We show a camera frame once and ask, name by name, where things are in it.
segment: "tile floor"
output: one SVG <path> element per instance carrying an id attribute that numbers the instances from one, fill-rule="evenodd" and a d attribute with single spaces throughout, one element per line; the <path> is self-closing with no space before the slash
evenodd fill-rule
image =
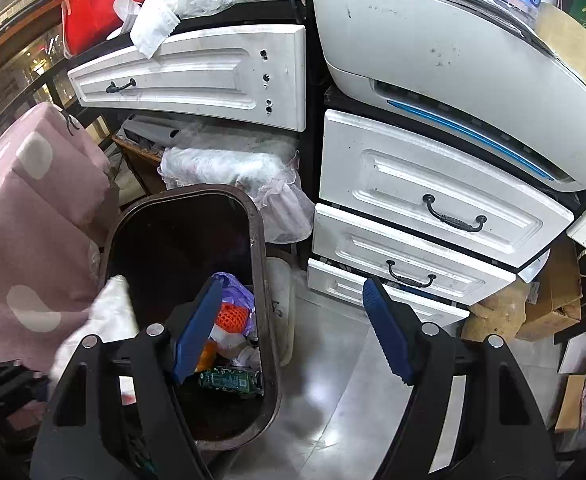
<path id="1" fill-rule="evenodd" d="M 294 353 L 282 369 L 279 414 L 242 450 L 229 480 L 372 479 L 406 408 L 411 388 L 391 374 L 364 311 L 305 282 L 298 271 Z M 560 348 L 552 338 L 510 347 L 550 425 L 564 388 Z M 450 462 L 463 398 L 464 378 L 455 378 L 431 470 Z"/>

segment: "black metal handle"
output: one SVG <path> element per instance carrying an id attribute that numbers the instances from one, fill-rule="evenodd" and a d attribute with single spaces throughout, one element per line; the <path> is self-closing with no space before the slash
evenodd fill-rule
<path id="1" fill-rule="evenodd" d="M 486 216 L 479 215 L 477 218 L 475 218 L 475 221 L 479 225 L 477 227 L 473 227 L 472 225 L 467 224 L 466 222 L 462 222 L 461 220 L 458 220 L 457 218 L 453 218 L 452 216 L 442 215 L 441 213 L 438 213 L 437 211 L 435 211 L 431 206 L 431 204 L 435 203 L 434 196 L 427 194 L 422 197 L 422 200 L 426 203 L 426 207 L 428 207 L 428 212 L 431 213 L 440 222 L 444 222 L 445 224 L 450 225 L 451 227 L 454 227 L 455 229 L 460 229 L 461 231 L 466 231 L 467 233 L 478 233 L 479 231 L 482 230 L 482 227 L 484 227 L 484 223 L 486 223 L 486 221 L 487 221 Z"/>
<path id="2" fill-rule="evenodd" d="M 129 81 L 127 84 L 125 84 L 124 86 L 116 86 L 114 81 L 110 82 L 110 85 L 108 85 L 106 87 L 106 93 L 107 94 L 115 94 L 116 92 L 119 92 L 121 90 L 124 90 L 126 88 L 128 88 L 129 86 L 137 86 L 137 83 L 135 82 L 135 79 L 131 78 L 131 81 Z"/>
<path id="3" fill-rule="evenodd" d="M 395 264 L 393 260 L 387 260 L 386 263 L 388 264 L 388 273 L 391 276 L 393 276 L 398 282 L 403 283 L 404 285 L 414 286 L 416 288 L 426 288 L 428 286 L 431 286 L 433 284 L 433 280 L 437 277 L 435 274 L 429 274 L 428 283 L 416 282 L 415 280 L 412 280 L 410 278 L 404 278 L 403 276 L 398 276 L 397 274 L 395 274 L 393 272 L 393 269 L 391 268 Z"/>

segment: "trash can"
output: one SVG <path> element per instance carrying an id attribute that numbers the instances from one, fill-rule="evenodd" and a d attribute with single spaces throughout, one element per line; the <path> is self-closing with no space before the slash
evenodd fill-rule
<path id="1" fill-rule="evenodd" d="M 205 390 L 197 375 L 176 389 L 201 451 L 243 446 L 269 426 L 279 409 L 279 359 L 265 269 L 260 213 L 244 192 L 223 184 L 187 186 L 142 199 L 124 213 L 106 242 L 100 285 L 117 274 L 127 279 L 140 329 L 163 322 L 175 306 L 193 300 L 214 272 L 230 272 L 253 291 L 263 395 L 243 399 Z"/>

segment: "pink blanket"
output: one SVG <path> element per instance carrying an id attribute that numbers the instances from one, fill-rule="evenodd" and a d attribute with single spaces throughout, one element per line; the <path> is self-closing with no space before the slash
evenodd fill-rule
<path id="1" fill-rule="evenodd" d="M 48 372 L 58 346 L 86 322 L 98 245 L 117 215 L 116 204 L 105 206 L 107 167 L 90 135 L 69 131 L 51 104 L 0 137 L 0 362 Z"/>

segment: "drawer front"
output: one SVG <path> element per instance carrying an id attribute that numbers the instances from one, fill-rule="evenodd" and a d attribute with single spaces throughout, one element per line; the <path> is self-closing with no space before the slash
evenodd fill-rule
<path id="1" fill-rule="evenodd" d="M 364 306 L 362 288 L 365 281 L 365 278 L 346 272 L 346 270 L 331 267 L 317 260 L 308 260 L 308 288 L 329 294 L 339 300 Z M 438 303 L 389 286 L 384 286 L 384 288 L 393 301 L 409 304 L 422 322 L 431 321 L 439 326 L 446 326 L 468 317 L 467 310 Z"/>
<path id="2" fill-rule="evenodd" d="M 378 121 L 328 110 L 320 197 L 520 267 L 573 220 L 543 193 L 474 156 Z M 467 232 L 437 214 L 478 227 Z"/>
<path id="3" fill-rule="evenodd" d="M 315 207 L 313 253 L 388 280 L 395 280 L 392 260 L 394 274 L 423 284 L 433 275 L 425 292 L 466 305 L 515 281 L 511 272 L 324 204 Z"/>
<path id="4" fill-rule="evenodd" d="M 171 36 L 151 59 L 134 46 L 68 73 L 82 106 L 162 110 L 303 131 L 305 29 L 241 25 Z M 120 91 L 134 79 L 135 85 Z"/>

